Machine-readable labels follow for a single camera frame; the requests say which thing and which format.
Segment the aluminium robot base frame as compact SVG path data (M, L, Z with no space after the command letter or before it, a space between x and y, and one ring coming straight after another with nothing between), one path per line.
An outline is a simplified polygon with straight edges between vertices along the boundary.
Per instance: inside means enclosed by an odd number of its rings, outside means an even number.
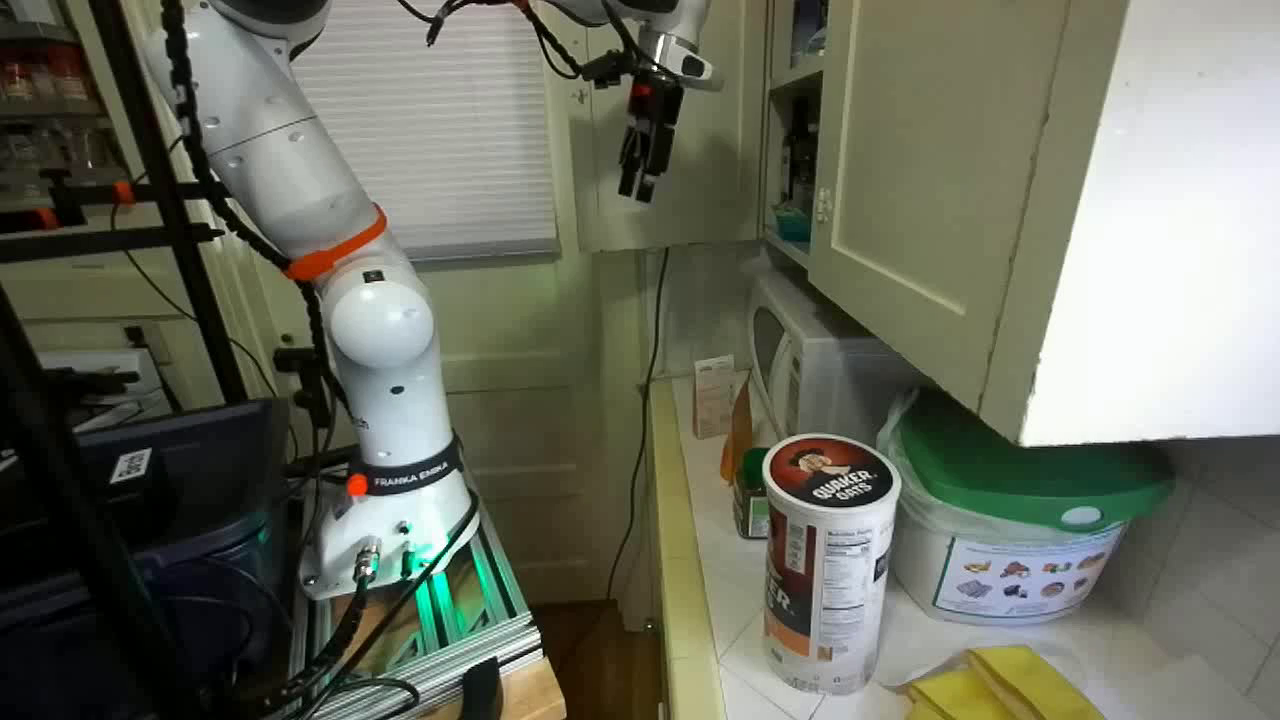
M487 522L450 562L363 594L343 653L274 720L500 720L543 665L543 632Z

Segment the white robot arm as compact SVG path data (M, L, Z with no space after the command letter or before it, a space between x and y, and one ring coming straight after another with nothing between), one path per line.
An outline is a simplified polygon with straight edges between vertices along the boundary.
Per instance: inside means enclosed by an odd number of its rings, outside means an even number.
M193 170L224 183L274 266L319 304L356 461L317 507L301 570L317 600L390 588L480 524L430 290L291 72L324 22L328 0L166 0L148 41Z

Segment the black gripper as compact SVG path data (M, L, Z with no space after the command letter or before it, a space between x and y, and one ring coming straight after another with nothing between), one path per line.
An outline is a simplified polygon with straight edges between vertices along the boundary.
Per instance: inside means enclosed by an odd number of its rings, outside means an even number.
M660 77L638 77L627 91L627 133L621 155L621 195L653 204L674 155L686 87Z

